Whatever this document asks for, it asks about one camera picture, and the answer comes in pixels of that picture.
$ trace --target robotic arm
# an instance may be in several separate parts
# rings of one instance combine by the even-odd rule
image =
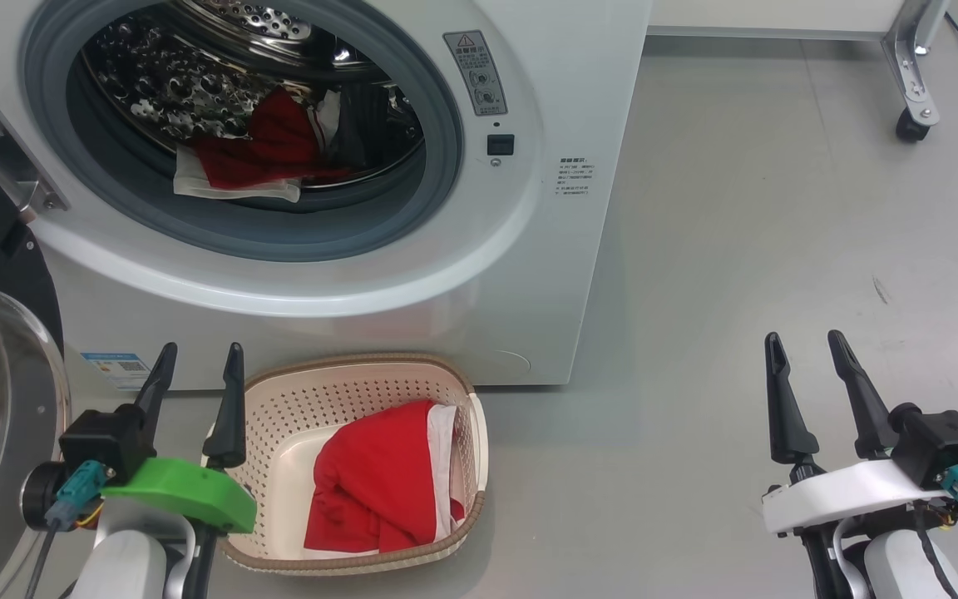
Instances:
[[[818,599],[958,599],[958,575],[928,536],[958,523],[958,413],[923,414],[913,404],[889,413],[844,334],[832,330],[827,340],[864,462],[832,473],[817,466],[786,350],[769,334],[771,459],[793,469],[790,484],[763,496],[768,531],[801,539]],[[854,537],[864,538],[847,542]]]
[[[134,403],[80,414],[58,439],[62,461],[27,478],[24,521],[47,535],[26,599],[58,532],[96,528],[91,556],[63,599],[205,599],[218,538],[254,530],[254,498],[224,473],[246,462],[242,346],[228,353],[204,467],[157,458],[153,448],[175,356],[175,344],[165,345]]]

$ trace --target white washing machine panel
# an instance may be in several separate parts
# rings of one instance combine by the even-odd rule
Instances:
[[[289,0],[267,3],[289,12]],[[107,4],[122,15],[149,1]],[[417,349],[453,357],[477,384],[566,382],[650,0],[368,4],[421,47],[452,90],[462,121],[457,180],[442,208],[402,239],[290,263],[176,241],[84,186],[48,145],[22,84],[22,51],[43,3],[0,0],[0,113],[69,205],[30,224],[47,249],[69,345],[149,364],[165,342],[178,342],[179,389],[220,386],[232,341],[246,349],[251,373]],[[507,114],[472,110],[444,39],[472,30],[490,47]],[[516,152],[488,156],[487,136],[503,133],[516,136]]]

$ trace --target metal caster bracket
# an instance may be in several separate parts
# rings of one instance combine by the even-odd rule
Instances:
[[[892,29],[882,38],[890,66],[901,84],[908,112],[921,126],[934,126],[940,120],[916,60],[916,49],[926,48],[935,19],[942,19],[947,0],[905,0]]]

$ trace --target gray floor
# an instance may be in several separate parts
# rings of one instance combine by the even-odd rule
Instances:
[[[349,580],[221,558],[210,596],[810,596],[802,547],[760,516],[760,494],[788,474],[768,460],[764,334],[783,334],[828,469],[855,462],[828,329],[890,405],[958,409],[947,27],[924,68],[942,122],[906,146],[875,44],[650,39],[573,383],[482,394],[490,500],[463,549]],[[116,399],[70,365],[77,401]],[[193,458],[215,407],[172,399],[160,450]],[[958,568],[958,528],[935,539]],[[39,598],[57,598],[90,541],[56,543]]]

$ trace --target green plastic part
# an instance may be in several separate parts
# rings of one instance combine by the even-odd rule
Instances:
[[[149,458],[125,486],[104,497],[127,497],[229,533],[252,533],[258,504],[229,475],[182,459]]]

